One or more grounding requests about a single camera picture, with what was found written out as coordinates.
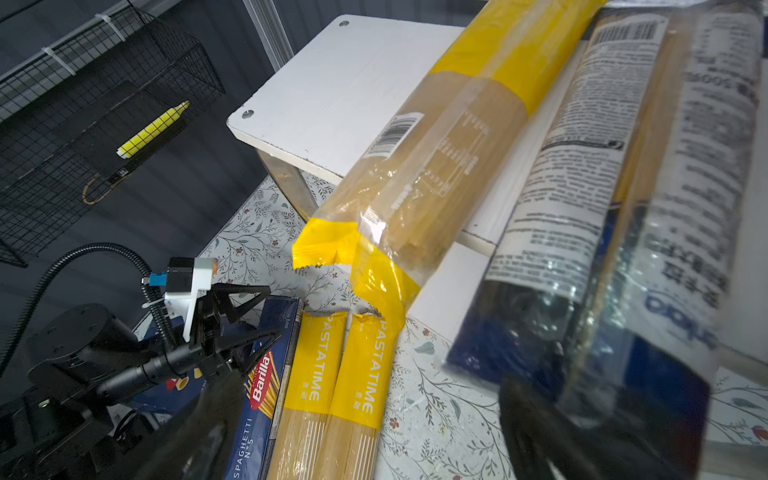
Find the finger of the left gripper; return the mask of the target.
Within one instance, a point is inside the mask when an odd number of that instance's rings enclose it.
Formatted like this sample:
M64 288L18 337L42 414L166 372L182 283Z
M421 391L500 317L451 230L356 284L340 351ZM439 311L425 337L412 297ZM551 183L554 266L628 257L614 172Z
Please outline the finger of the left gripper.
M206 324L221 325L221 319L235 324L271 294L269 286L215 283L206 296Z
M215 338L203 360L203 376L223 378L234 372L246 378L281 336L280 328L270 328Z

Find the clear blue spaghetti bag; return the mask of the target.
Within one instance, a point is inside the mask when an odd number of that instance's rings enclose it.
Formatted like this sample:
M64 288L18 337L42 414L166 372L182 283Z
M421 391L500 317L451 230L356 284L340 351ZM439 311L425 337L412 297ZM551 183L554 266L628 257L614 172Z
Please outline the clear blue spaghetti bag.
M601 15L448 365L698 475L760 104L758 1Z

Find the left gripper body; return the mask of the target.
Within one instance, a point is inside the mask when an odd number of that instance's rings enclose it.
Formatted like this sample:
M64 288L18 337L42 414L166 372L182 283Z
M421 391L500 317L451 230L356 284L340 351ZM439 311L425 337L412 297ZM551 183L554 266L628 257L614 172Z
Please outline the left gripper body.
M139 340L100 304L72 308L27 344L32 360L24 393L30 408L78 411L125 404L172 378L183 378L204 360L204 339L164 346L159 334Z

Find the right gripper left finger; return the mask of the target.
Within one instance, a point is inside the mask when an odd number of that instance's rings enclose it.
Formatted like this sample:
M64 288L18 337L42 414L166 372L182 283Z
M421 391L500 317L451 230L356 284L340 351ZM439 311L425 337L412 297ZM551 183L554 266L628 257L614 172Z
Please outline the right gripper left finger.
M195 404L101 473L103 479L223 479L244 399L243 377L209 382Z

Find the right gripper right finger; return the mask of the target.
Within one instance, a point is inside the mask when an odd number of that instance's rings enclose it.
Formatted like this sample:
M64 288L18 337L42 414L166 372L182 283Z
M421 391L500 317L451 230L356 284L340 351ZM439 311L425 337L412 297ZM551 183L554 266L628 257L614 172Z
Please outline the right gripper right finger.
M647 442L614 426L576 426L514 375L499 390L500 426L518 479L683 479Z

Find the yellow Pastatime bag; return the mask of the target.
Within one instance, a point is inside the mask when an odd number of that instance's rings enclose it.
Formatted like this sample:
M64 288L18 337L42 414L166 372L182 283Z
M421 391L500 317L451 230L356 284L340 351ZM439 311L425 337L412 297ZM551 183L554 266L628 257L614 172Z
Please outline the yellow Pastatime bag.
M302 314L269 479L311 479L341 365L348 313Z
M345 265L403 321L572 56L598 1L490 1L420 81L292 250Z
M347 335L314 479L371 479L399 330L356 314Z

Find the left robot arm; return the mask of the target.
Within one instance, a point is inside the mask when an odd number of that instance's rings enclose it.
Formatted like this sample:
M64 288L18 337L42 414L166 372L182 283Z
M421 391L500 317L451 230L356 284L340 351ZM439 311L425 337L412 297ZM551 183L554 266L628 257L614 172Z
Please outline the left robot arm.
M106 307L84 304L27 337L39 301L56 276L75 260L111 252L139 271L140 287L158 329L139 340ZM223 335L223 321L238 322L264 301L266 286L249 286L249 300L234 305L233 284L208 286L194 296L190 314L173 326L164 292L149 264L133 250L97 242L59 258L42 275L7 338L8 366L26 341L34 361L30 388L1 408L1 475L5 479L221 479L228 470L243 410L243 386L281 338L278 327ZM153 427L129 417L116 423L112 406L200 372L197 400Z

